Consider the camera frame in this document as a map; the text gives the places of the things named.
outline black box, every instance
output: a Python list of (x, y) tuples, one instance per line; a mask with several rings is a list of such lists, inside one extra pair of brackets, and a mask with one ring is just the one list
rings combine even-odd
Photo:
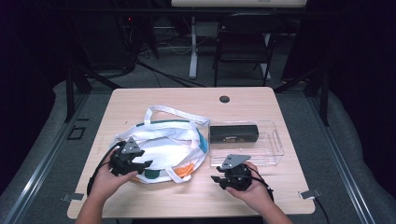
[(210, 126), (210, 143), (256, 142), (259, 138), (257, 125)]

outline wrist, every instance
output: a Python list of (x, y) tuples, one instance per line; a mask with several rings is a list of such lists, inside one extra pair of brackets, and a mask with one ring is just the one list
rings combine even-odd
[(90, 194), (90, 196), (88, 196), (87, 201), (89, 203), (94, 203), (94, 204), (98, 204), (98, 205), (104, 205), (106, 202), (106, 198), (102, 197), (101, 195), (96, 195), (96, 194)]
[(274, 210), (277, 209), (277, 206), (273, 202), (268, 202), (264, 203), (262, 207), (257, 211), (262, 217), (268, 216), (268, 214), (271, 214)]

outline finger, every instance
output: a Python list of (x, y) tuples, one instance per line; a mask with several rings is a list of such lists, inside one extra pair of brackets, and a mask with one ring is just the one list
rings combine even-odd
[(108, 155), (107, 155), (105, 161), (110, 161), (111, 156), (113, 156), (113, 154), (114, 154), (117, 150), (118, 150), (117, 147), (116, 147), (116, 148), (113, 148), (113, 150), (111, 150), (111, 152), (108, 153)]
[(253, 177), (262, 178), (262, 177), (259, 175), (259, 171), (256, 170), (256, 169), (250, 168), (250, 173), (251, 173), (251, 176), (253, 176)]
[(137, 171), (132, 171), (126, 175), (118, 176), (118, 180), (120, 181), (120, 184), (122, 185), (128, 181), (133, 180), (136, 175), (137, 175)]
[(257, 166), (255, 164), (251, 163), (250, 161), (245, 161), (244, 164), (250, 169), (257, 170)]
[(103, 163), (102, 167), (100, 168), (99, 172), (102, 172), (103, 170), (105, 171), (109, 171), (110, 170), (110, 163), (109, 161)]
[(227, 190), (233, 196), (235, 195), (235, 193), (238, 192), (238, 190), (230, 188), (230, 187), (225, 188), (225, 190)]

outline wooden table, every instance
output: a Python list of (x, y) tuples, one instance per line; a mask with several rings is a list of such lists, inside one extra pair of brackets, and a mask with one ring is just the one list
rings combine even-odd
[[(230, 97), (227, 104), (219, 98)], [(284, 156), (276, 166), (260, 166), (261, 175), (274, 189), (276, 204), (286, 214), (310, 214), (315, 210), (311, 200), (299, 197), (308, 190), (303, 171), (291, 142), (274, 92), (270, 88), (172, 88), (118, 89), (108, 103), (106, 113), (93, 142), (90, 155), (82, 171), (76, 193), (86, 194), (89, 178), (118, 133), (143, 121), (150, 105), (173, 108), (210, 117), (212, 120), (272, 120), (277, 127), (284, 148)], [(153, 119), (174, 119), (164, 113)], [(241, 217), (255, 216), (245, 203), (222, 190), (211, 175), (220, 175), (206, 157), (192, 179), (183, 184), (166, 182), (145, 185), (126, 183), (107, 200), (103, 217)], [(72, 201), (67, 215), (76, 218), (82, 201)]]

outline metal rail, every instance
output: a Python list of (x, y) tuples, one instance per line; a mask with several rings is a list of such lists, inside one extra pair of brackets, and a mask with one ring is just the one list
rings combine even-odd
[(364, 201), (363, 196), (361, 195), (361, 190), (356, 184), (355, 179), (352, 176), (352, 173), (350, 173), (349, 171), (347, 163), (344, 160), (343, 154), (341, 153), (341, 150), (338, 147), (337, 142), (335, 141), (332, 135), (332, 130), (330, 129), (329, 126), (324, 125), (320, 117), (320, 114), (318, 112), (318, 102), (314, 97), (308, 97), (307, 100), (311, 109), (314, 111), (314, 115), (319, 123), (320, 129), (325, 134), (327, 141), (329, 142), (330, 153), (332, 155), (332, 159), (334, 161), (335, 167), (337, 168), (338, 173), (340, 174), (341, 179), (344, 182), (346, 191), (350, 197), (350, 200), (355, 206), (356, 212), (359, 216), (359, 219), (361, 220), (361, 223), (374, 224), (375, 223), (374, 218), (370, 213), (370, 210), (367, 207), (367, 204)]
[(41, 188), (47, 174), (50, 172), (52, 164), (55, 162), (58, 156), (63, 140), (66, 138), (67, 134), (72, 130), (73, 124), (75, 123), (78, 114), (82, 110), (83, 106), (86, 104), (89, 98), (88, 94), (81, 94), (76, 103), (76, 113), (68, 123), (65, 123), (62, 129), (59, 131), (58, 135), (53, 142), (52, 147), (44, 155), (41, 162), (37, 165), (35, 172), (32, 174), (28, 183), (26, 184), (23, 192), (19, 199), (15, 202), (11, 211), (9, 212), (5, 223), (21, 223), (24, 215), (29, 209), (30, 204), (37, 195)]

